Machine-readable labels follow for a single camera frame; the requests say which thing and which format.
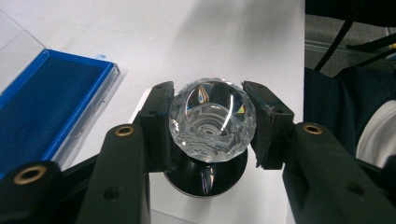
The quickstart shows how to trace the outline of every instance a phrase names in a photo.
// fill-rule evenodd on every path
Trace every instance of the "gray carpet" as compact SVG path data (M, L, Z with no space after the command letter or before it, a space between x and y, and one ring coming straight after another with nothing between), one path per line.
M344 21L336 19L305 15L306 67L314 68L318 64L327 48L335 39L343 23ZM390 28L389 31L393 34L396 32L396 29ZM384 27L376 27L355 22L339 48L320 71L323 74L333 77L343 68L356 65L357 63L374 57L380 52L388 50L388 48L384 48L373 53L363 53L356 50L349 50L345 47L346 44L357 45L376 40L385 36L386 33L387 30ZM393 72L395 65L396 61L383 59L371 63L366 67Z

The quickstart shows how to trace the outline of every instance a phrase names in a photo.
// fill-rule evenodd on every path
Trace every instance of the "black round base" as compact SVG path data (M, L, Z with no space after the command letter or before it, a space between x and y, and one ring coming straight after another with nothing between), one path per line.
M206 163L187 156L180 148L172 155L168 181L191 197L215 197L232 188L245 172L248 151L230 161Z

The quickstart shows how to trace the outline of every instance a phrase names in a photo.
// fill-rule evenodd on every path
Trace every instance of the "blue tray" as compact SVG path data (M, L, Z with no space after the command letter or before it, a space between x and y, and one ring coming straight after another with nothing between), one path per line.
M0 97L0 178L51 160L114 63L43 50Z

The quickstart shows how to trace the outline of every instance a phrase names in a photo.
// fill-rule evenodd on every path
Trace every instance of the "white tabletop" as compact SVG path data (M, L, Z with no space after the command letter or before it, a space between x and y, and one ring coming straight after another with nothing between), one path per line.
M99 152L107 130L128 122L146 89L201 77L259 82L303 119L304 0L0 0L45 46L117 63L123 81L75 163ZM286 223L281 171L247 169L229 191L193 199L151 174L151 208L194 223Z

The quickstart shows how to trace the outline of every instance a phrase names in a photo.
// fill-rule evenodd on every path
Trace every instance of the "clear crystal knob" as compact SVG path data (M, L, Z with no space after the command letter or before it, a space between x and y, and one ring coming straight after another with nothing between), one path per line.
M243 153L256 130L248 95L231 82L203 78L185 86L169 111L175 143L199 161L229 161Z

